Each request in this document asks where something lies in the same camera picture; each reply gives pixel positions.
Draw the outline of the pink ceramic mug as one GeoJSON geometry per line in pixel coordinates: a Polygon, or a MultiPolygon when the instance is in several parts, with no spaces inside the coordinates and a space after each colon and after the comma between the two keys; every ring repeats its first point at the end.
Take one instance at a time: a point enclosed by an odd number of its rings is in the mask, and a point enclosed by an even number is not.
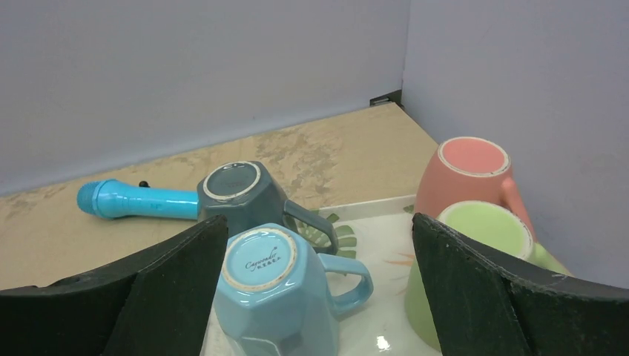
{"type": "Polygon", "coordinates": [[[514,180],[512,160],[494,142],[475,136],[442,142],[421,177],[414,212],[436,218],[446,207],[464,200],[507,208],[538,240],[514,180]]]}

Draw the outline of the light green ceramic mug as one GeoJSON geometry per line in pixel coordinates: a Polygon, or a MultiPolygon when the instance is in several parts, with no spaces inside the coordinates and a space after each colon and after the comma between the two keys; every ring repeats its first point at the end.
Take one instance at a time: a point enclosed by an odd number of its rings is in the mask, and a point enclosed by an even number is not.
{"type": "MultiPolygon", "coordinates": [[[[467,237],[560,274],[571,273],[540,243],[531,230],[506,208],[480,200],[466,200],[446,207],[437,221],[467,237]]],[[[441,351],[418,263],[412,262],[404,297],[407,319],[428,346],[441,351]]]]}

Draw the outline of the light blue ceramic mug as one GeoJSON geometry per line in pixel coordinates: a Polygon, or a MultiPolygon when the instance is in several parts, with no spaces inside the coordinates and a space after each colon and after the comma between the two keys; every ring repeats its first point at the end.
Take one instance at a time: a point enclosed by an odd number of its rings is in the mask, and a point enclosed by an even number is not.
{"type": "Polygon", "coordinates": [[[337,355],[339,320],[373,291],[362,262],[267,223],[229,238],[213,308],[236,355],[337,355]]]}

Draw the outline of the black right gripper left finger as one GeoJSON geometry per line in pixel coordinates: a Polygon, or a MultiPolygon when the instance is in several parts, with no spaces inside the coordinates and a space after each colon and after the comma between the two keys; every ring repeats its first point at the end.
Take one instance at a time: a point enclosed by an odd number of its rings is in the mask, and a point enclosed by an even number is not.
{"type": "Polygon", "coordinates": [[[1,292],[3,355],[198,355],[228,242],[223,215],[45,287],[1,292]]]}

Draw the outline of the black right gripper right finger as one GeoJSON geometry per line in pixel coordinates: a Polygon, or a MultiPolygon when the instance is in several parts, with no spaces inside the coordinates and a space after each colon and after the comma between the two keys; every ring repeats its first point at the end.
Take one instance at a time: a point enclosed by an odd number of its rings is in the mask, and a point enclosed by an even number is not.
{"type": "Polygon", "coordinates": [[[417,213],[412,241],[444,355],[626,355],[628,290],[547,270],[417,213]]]}

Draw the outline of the grey-blue ceramic mug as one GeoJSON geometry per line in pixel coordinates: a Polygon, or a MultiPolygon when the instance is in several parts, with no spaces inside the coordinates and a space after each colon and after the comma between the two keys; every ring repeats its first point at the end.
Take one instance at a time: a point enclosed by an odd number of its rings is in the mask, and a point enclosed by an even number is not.
{"type": "Polygon", "coordinates": [[[266,223],[298,232],[296,222],[300,221],[326,235],[323,246],[315,248],[317,253],[338,253],[339,242],[333,225],[291,201],[261,162],[221,165],[199,182],[197,193],[197,220],[225,216],[230,237],[266,223]]]}

